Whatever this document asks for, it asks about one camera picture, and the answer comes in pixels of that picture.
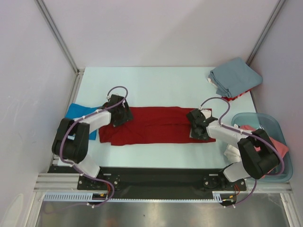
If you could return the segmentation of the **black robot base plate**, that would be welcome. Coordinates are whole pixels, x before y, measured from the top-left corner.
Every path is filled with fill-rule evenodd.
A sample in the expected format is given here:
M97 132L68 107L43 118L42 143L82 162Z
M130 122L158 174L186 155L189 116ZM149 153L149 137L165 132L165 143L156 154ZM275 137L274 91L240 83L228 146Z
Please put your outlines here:
M160 195L165 199L196 199L215 191L237 194L247 189L244 179L230 183L220 169L102 167L97 178L103 182L80 176L77 189L118 193L119 198Z

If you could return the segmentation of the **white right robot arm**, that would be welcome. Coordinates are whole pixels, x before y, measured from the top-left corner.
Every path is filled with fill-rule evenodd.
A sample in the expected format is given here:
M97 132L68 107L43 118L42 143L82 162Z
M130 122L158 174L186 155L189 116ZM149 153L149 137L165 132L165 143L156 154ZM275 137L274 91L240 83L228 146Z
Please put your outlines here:
M258 180L283 162L263 129L249 131L228 126L215 117L207 118L200 109L190 111L186 117L193 138L222 140L238 148L241 160L224 168L223 175L218 178L218 184L224 190L231 189L239 179L251 177Z

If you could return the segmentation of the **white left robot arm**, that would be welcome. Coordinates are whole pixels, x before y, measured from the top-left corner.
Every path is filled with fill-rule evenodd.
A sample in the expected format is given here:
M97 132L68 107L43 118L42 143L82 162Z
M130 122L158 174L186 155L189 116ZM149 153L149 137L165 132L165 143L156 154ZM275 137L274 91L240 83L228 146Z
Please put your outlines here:
M103 126L120 126L133 119L126 98L112 94L103 106L79 118L63 118L52 144L52 152L63 162L88 175L94 189L101 188L105 178L100 167L88 154L89 135Z

